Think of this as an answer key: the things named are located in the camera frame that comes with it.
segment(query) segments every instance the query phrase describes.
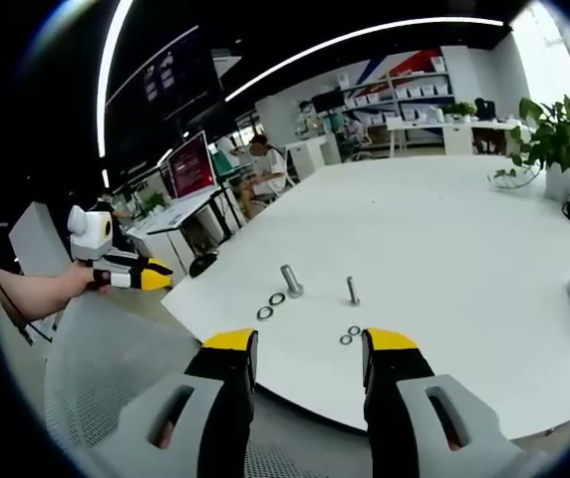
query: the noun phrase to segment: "ceiling light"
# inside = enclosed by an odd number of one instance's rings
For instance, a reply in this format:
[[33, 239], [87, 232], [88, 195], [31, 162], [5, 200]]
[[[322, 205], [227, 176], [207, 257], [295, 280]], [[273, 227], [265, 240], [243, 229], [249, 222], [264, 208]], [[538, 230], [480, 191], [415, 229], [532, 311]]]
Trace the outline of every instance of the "ceiling light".
[[99, 84], [97, 86], [97, 144], [99, 147], [99, 157], [106, 155], [106, 94], [108, 93], [110, 68], [113, 63], [119, 33], [124, 26], [133, 1], [134, 0], [121, 0], [121, 2], [119, 2], [117, 10], [115, 10], [115, 15], [113, 16], [113, 21], [110, 24], [110, 29], [108, 30], [106, 45], [104, 45], [104, 53], [102, 54], [102, 62], [99, 67]]
[[375, 33], [375, 32], [380, 32], [382, 30], [389, 30], [389, 29], [398, 28], [398, 27], [409, 27], [411, 25], [424, 25], [424, 24], [429, 24], [429, 23], [477, 23], [477, 24], [481, 24], [481, 25], [491, 25], [494, 27], [503, 27], [504, 26], [504, 22], [499, 22], [496, 20], [486, 20], [483, 18], [431, 17], [431, 18], [416, 18], [414, 20], [402, 20], [400, 22], [385, 23], [383, 25], [378, 25], [376, 27], [365, 28], [363, 30], [358, 30], [356, 32], [348, 33], [347, 35], [342, 35], [342, 36], [336, 37], [332, 40], [328, 40], [327, 42], [323, 42], [319, 45], [316, 45], [315, 47], [308, 48], [304, 52], [301, 52], [297, 55], [294, 55], [293, 57], [288, 58], [287, 60], [279, 63], [278, 65], [273, 66], [269, 70], [261, 73], [256, 78], [250, 80], [245, 85], [243, 85], [239, 89], [232, 92], [229, 96], [227, 96], [225, 98], [225, 100], [227, 102], [229, 102], [230, 100], [234, 99], [235, 97], [237, 97], [238, 95], [243, 93], [245, 90], [247, 90], [251, 86], [257, 84], [258, 82], [260, 82], [264, 78], [270, 76], [272, 73], [277, 72], [281, 68], [286, 67], [287, 65], [290, 65], [291, 63], [294, 63], [295, 61], [300, 60], [301, 58], [304, 58], [307, 55], [311, 55], [312, 53], [316, 53], [319, 50], [323, 50], [324, 48], [331, 47], [332, 45], [336, 45], [337, 43], [341, 43], [341, 42], [344, 42], [345, 40], [350, 40], [352, 38], [360, 37], [361, 35], [367, 35], [368, 33]]
[[164, 162], [168, 156], [170, 156], [172, 154], [172, 149], [169, 149], [165, 152], [165, 154], [161, 157], [161, 159], [159, 161], [156, 162], [156, 166], [159, 167], [161, 166], [161, 163]]
[[108, 172], [105, 169], [102, 171], [102, 177], [104, 178], [104, 187], [110, 187], [110, 182], [108, 181]]
[[144, 166], [145, 166], [145, 163], [142, 162], [141, 164], [138, 164], [137, 166], [133, 167], [132, 169], [129, 169], [127, 174], [132, 174], [135, 171], [139, 171]]

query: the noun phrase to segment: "white cabinet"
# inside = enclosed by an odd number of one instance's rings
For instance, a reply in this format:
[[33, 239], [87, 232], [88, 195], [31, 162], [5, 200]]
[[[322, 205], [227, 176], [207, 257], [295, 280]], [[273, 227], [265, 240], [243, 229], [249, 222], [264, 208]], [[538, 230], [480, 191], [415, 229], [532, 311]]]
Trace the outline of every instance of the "white cabinet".
[[442, 138], [447, 155], [473, 154], [473, 134], [470, 124], [445, 124], [442, 127]]

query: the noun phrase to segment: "person's arm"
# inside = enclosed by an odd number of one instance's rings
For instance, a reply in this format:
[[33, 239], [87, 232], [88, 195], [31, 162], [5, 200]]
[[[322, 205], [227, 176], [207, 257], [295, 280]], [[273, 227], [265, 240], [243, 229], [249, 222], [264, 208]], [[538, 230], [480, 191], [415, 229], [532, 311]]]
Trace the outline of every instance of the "person's arm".
[[115, 214], [115, 216], [119, 217], [120, 219], [130, 219], [132, 217], [132, 215], [129, 212], [118, 211], [117, 209], [115, 209], [115, 211], [113, 211], [113, 214]]
[[254, 184], [260, 184], [261, 182], [269, 181], [285, 174], [285, 171], [287, 170], [285, 159], [276, 149], [272, 149], [272, 154], [274, 154], [275, 157], [270, 161], [271, 171], [258, 176], [255, 179]]
[[0, 301], [13, 322], [21, 325], [61, 311], [92, 282], [93, 269], [78, 262], [58, 277], [18, 276], [0, 269]]

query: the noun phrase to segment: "white plant pot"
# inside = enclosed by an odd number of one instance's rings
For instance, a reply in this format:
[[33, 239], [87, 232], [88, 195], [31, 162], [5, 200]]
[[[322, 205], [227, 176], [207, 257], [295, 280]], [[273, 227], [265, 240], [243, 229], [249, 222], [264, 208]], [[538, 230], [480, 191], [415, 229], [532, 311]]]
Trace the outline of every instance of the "white plant pot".
[[570, 168], [562, 172], [562, 166], [553, 163], [546, 169], [544, 196], [561, 203], [570, 199]]

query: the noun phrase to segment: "person's hand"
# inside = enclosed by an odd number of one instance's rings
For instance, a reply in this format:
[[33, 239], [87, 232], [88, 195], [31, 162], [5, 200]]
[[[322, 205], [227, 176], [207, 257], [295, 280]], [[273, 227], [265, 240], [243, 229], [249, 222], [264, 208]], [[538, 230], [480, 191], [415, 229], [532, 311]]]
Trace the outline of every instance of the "person's hand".
[[80, 296], [88, 285], [95, 282], [94, 270], [79, 261], [73, 262], [68, 270], [59, 276], [62, 291], [68, 300]]

